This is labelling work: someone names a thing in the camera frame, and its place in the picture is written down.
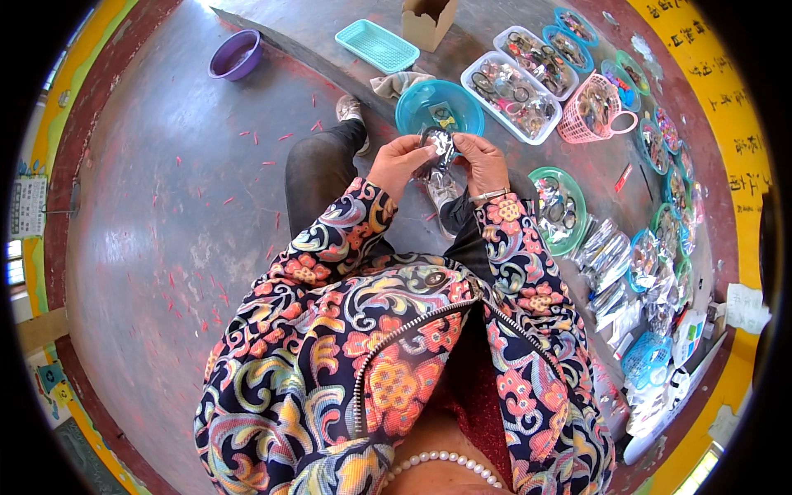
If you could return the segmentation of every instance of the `zipper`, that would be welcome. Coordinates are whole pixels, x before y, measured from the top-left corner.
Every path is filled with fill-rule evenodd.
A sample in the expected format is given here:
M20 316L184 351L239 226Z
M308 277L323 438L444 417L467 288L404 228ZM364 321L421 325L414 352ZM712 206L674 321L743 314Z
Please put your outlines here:
M354 424L353 440L360 438L360 436L363 435L363 378L365 376L366 368L371 363L371 360L373 360L374 357L377 354L379 354L385 347L392 344L396 339L401 337L404 334L404 332L415 327L416 325L425 322L430 318L445 316L445 313L453 313L464 307L473 306L476 302L482 300L482 296L480 293L474 291L474 294L475 297L473 299L449 304L448 306L439 307L436 310L429 311L428 313L422 314L418 318L410 320L405 325L402 325L393 332L389 333L387 337L385 337L376 346L374 346L374 348L366 355L366 358L363 361L363 366L360 367L360 370L358 371L357 376L355 377L355 387L352 390L352 404L354 408L352 411L352 422Z
M385 347L392 344L396 339L401 337L407 330L412 329L416 325L428 321L430 318L437 318L439 316L445 316L446 313L452 313L454 311L460 310L464 307L473 306L476 302L482 301L486 304L490 310L503 322L505 323L509 329L514 332L518 333L525 337L525 340L531 345L531 347L536 351L542 359L544 359L547 364L550 366L550 369L556 375L556 378L562 379L559 375L558 369L556 369L556 365L550 359L550 355L542 349L542 343L539 342L539 339L533 335L530 335L527 331L522 329L517 322L515 322L510 317L506 316L506 313L501 311L496 305L492 304L490 301L484 298L484 291L482 290L481 285L479 285L478 280L476 279L468 279L470 281L470 289L473 292L474 297L467 301L460 301L459 303L449 304L448 306L443 306L441 308L437 308L436 310L429 311L426 314L422 314L421 316L410 320L405 325L398 327L395 331L388 334L381 342L379 342L367 355L363 361L363 365L360 367L360 370L355 377L355 386L352 389L352 423L353 423L353 432L354 439L360 438L363 435L363 380L366 373L366 368L371 363L371 360L377 356ZM537 332L539 331L536 327L531 323L531 327Z
M548 365L550 365L550 369L553 370L553 374L556 376L556 378L562 379L561 376L559 375L558 369L556 369L556 364L553 363L553 360L550 358L550 354L542 348L542 343L539 342L539 339L536 338L536 336L530 335L528 332L526 332L521 326L517 325L517 322L506 316L506 313L501 311L497 306L492 304L490 301L487 301L485 299L483 301L484 304L486 304L490 308L490 310L492 310L493 313L495 313L495 315L498 318L500 318L504 323L507 324L507 326L510 327L511 331L519 333L520 335L525 337L525 340L527 340L528 343L531 344L531 347L534 348L534 351L536 351L536 353L539 354L542 357L542 359L544 359L545 362L547 362ZM539 329L537 329L533 323L531 323L531 327L537 332L539 331Z

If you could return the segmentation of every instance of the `floral jacket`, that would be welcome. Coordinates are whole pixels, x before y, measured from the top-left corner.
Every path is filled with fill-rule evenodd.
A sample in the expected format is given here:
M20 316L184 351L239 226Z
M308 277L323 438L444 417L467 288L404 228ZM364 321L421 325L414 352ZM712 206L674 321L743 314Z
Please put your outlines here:
M515 493L604 492L614 447L583 320L516 195L476 210L496 283L439 256L370 258L397 208L357 178L253 282L194 421L220 493L379 493L483 304Z

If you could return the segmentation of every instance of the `silver bracelet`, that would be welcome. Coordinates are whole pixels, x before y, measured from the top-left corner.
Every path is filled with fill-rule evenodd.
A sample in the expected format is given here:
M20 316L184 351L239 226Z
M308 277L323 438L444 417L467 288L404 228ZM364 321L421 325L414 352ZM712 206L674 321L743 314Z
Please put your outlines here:
M481 201L481 200L491 200L492 198L497 198L498 196L503 196L504 194L509 194L510 192L511 191L509 191L508 188L503 188L497 191L485 192L484 194L481 194L479 196L473 196L470 199L468 199L468 201L470 201L471 203L475 203L476 201Z

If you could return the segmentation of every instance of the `pearl necklace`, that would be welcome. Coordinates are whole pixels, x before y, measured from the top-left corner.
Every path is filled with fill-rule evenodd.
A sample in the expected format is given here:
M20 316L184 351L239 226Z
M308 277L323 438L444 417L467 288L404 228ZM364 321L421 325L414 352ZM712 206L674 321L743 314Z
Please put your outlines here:
M412 466L417 466L420 463L426 463L428 461L433 460L441 460L441 461L451 461L453 463L457 463L460 466L465 466L467 469L472 470L476 474L480 474L482 478L484 478L488 484L492 485L493 488L503 488L503 483L499 482L492 471L488 469L484 469L482 464L477 463L473 459L468 459L464 455L459 455L456 452L448 453L448 451L431 451L431 452L421 452L419 455L413 455L409 458L409 460L402 461L401 463L395 463L393 468L387 472L385 475L385 481L383 482L383 488L388 486L390 482L396 478L397 475L401 474L403 471L408 470Z

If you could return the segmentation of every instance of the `white plastic tray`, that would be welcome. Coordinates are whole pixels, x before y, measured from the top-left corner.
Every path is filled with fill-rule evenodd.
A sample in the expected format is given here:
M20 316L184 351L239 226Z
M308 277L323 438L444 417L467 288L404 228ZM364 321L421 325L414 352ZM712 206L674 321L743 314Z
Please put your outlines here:
M534 86L534 89L536 89L539 93L551 97L550 101L553 103L555 113L553 114L553 118L550 119L550 122L545 124L544 129L542 129L542 132L539 133L536 139L530 139L528 136L526 136L520 129L518 129L514 124L512 124L511 120L501 115L501 112L498 109L495 109L492 105L487 103L487 101L484 98L480 97L478 93L476 93L470 88L469 86L469 83L471 83L470 76L476 70L478 70L478 68L482 65L482 62L484 62L485 59L489 59L496 63L507 63L508 65L513 67L514 70L519 72L520 75L526 81L531 83L531 86ZM462 83L462 87L465 88L465 91L470 93L473 96L473 98L475 98L478 101L478 103L482 106L482 108L486 110L488 114L492 116L492 118L500 122L501 125L503 125L506 129L508 129L508 131L511 132L512 135L515 138L517 138L518 141L531 144L533 146L538 146L545 142L547 136L550 135L553 129L555 129L555 126L558 125L558 122L561 121L561 114L562 114L561 105L558 103L557 99L552 97L553 96L552 93L550 93L550 91L548 91L546 87L542 86L542 83L537 81L533 75L529 74L524 69L520 68L520 66L518 66L517 63L514 60L512 60L511 57L507 57L506 55L503 55L499 51L488 51L484 55L479 57L478 60L473 62L468 68L464 70L464 72L462 72L462 77L460 77L459 80Z
M493 39L493 44L495 45L496 50L506 55L510 59L514 60L515 62L516 59L512 57L512 54L508 53L506 50L503 49L503 45L505 44L505 41L508 38L508 34L512 31L521 32L524 35L533 38L535 41L539 43L539 45L546 44L542 38L536 36L533 32L528 31L523 26L512 26L511 28L505 29L501 34L495 36L495 38ZM566 101L566 99L569 98L569 95L572 94L575 88L577 88L577 85L581 83L580 78L577 77L577 72L572 67L570 67L568 63L564 64L564 73L567 75L567 77L570 78L572 84L569 85L569 88L567 88L566 91L560 97L555 96L549 89L545 88L545 91L547 91L548 94L553 97L553 99L558 101Z

